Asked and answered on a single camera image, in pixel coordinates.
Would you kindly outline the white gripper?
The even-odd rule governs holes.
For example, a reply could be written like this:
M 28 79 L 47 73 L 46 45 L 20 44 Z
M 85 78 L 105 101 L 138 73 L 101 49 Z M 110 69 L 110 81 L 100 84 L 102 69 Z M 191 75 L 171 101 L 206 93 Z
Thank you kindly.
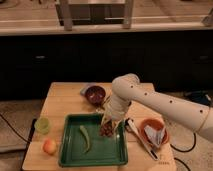
M 119 123 L 128 112 L 130 101 L 124 100 L 118 96 L 110 96 L 108 100 L 109 103 L 106 110 L 104 110 L 102 123 L 105 124 L 108 121 Z

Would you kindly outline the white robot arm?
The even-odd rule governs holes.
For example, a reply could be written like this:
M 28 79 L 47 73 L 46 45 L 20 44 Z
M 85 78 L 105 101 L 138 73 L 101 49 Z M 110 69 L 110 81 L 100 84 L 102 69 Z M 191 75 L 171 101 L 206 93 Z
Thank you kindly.
M 104 112 L 109 120 L 123 120 L 130 102 L 135 101 L 213 142 L 213 107 L 148 91 L 135 74 L 115 78 L 111 90 L 112 95 Z

